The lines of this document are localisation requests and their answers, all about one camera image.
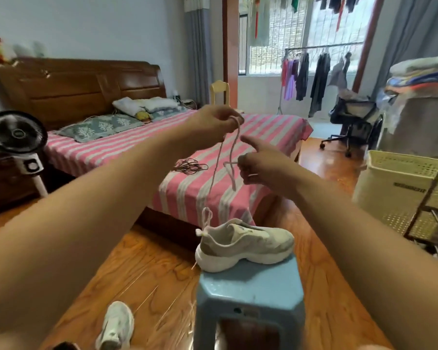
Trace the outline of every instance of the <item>white shoelace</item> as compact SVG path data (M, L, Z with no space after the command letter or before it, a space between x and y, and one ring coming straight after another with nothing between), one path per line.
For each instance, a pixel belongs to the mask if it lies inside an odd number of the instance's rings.
M226 169L226 172L229 175L230 180L232 181L232 190L237 191L237 184L235 183L234 165L236 165L238 162L232 162L232 152L234 151L235 144L237 143L237 140L239 139L239 136L240 136L240 122L239 122L239 119L237 117L232 117L232 118L234 118L234 120L237 122L237 126L238 126L237 135L235 136L234 142L232 143L232 147L230 148L229 160L224 162L224 168ZM214 173L212 174L211 187L209 188L208 195L211 193L212 187L214 186L214 178L216 177L216 172L218 170L219 159L220 159L220 154L222 152L223 145L224 145L224 142L222 141L220 144L220 148L219 148L218 159L216 161L216 167L214 168ZM203 230L211 224L211 219L212 219L212 211L210 210L210 208L208 206L205 206L203 208L203 210L201 211L201 228L202 229L199 229L199 228L196 229L196 235L198 237L201 237L203 235Z

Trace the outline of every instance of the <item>purple garment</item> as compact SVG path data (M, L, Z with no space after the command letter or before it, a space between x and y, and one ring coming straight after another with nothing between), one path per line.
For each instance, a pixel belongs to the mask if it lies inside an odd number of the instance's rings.
M295 79L294 79L294 76L292 74L294 61L295 60L290 60L288 62L287 77L286 77L286 83L285 83L285 89L284 89L284 99L286 101L291 100L293 95L294 95Z

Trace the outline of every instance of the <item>beige plastic basket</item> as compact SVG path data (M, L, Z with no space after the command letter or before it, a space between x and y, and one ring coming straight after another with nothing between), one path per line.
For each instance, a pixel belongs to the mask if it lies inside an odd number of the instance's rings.
M399 233L404 233L438 171L438 159L369 151L353 201ZM438 185L428 202L438 208ZM436 220L422 212L410 235L429 240L438 231Z

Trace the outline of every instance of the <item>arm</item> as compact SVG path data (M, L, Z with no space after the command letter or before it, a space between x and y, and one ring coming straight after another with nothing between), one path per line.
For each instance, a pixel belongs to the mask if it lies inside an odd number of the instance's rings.
M295 202L396 349L438 349L438 261L264 141L239 158L246 184Z
M36 349L176 161L233 132L237 124L232 115L243 122L228 107L206 106L183 124L65 185L0 229L1 341Z

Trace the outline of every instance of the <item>gray curtain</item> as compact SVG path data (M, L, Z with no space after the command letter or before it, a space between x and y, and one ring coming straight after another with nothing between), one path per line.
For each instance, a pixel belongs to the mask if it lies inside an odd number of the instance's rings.
M398 62L438 56L438 0L402 0L379 71L373 97Z
M190 74L193 78L194 100L209 104L209 86L212 83L212 54L209 9L185 13Z

